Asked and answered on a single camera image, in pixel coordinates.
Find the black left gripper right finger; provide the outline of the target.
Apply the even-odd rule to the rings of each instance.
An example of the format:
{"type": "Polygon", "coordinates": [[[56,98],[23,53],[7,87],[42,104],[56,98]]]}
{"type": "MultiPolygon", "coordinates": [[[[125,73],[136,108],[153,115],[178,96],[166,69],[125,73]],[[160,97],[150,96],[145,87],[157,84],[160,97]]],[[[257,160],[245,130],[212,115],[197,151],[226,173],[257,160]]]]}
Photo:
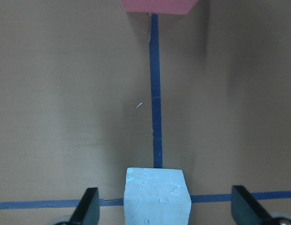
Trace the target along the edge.
{"type": "Polygon", "coordinates": [[[231,188],[231,215],[237,225],[268,225],[273,217],[241,185],[231,188]]]}

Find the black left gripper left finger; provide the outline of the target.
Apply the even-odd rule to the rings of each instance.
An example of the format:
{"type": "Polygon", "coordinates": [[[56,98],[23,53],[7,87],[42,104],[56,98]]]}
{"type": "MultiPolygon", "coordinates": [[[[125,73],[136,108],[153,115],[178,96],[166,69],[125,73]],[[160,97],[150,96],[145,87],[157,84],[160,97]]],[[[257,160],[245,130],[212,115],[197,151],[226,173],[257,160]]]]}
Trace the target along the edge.
{"type": "Polygon", "coordinates": [[[87,188],[69,223],[71,225],[97,225],[99,219],[100,199],[98,188],[87,188]]]}

